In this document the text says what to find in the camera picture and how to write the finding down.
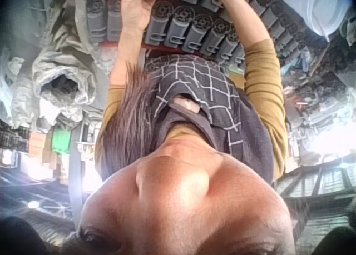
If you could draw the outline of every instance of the nose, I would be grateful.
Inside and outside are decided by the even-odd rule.
[[[209,175],[201,167],[164,156],[139,166],[136,183],[139,199],[150,208],[189,211],[205,198]]]

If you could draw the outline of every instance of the woman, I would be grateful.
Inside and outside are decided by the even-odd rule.
[[[123,30],[96,145],[106,182],[86,202],[66,247],[294,254],[287,206],[270,186],[286,154],[273,42],[245,0],[221,1],[245,48],[245,92],[218,64],[192,55],[149,59],[142,73],[137,61],[155,0],[122,0]]]

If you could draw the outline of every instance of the dark hair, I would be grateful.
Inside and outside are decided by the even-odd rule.
[[[138,67],[127,65],[123,99],[99,141],[103,145],[102,178],[152,152],[151,102],[156,80]]]

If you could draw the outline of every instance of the mustard yellow sleeve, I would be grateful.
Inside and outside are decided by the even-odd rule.
[[[123,94],[125,92],[125,86],[109,86],[107,94],[106,108],[102,117],[102,126],[99,131],[97,142],[95,143],[95,166],[100,173],[101,154],[102,154],[102,139],[101,136],[106,129],[111,117],[116,113],[118,105],[120,104]]]
[[[283,175],[288,150],[279,60],[271,39],[252,45],[245,53],[245,93],[271,136],[276,180]]]

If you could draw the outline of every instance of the long-sleeved shirt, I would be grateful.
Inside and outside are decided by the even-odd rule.
[[[263,125],[269,132],[273,145],[274,179],[284,172],[288,137],[285,128],[285,111],[280,77],[280,65],[271,39],[252,45],[245,50],[246,71],[244,90],[255,108]],[[244,81],[236,74],[230,75],[231,80],[239,88]],[[107,107],[103,115],[100,135],[116,113],[124,94],[124,86],[110,86]],[[95,157],[99,162],[102,154],[102,143],[96,143]]]

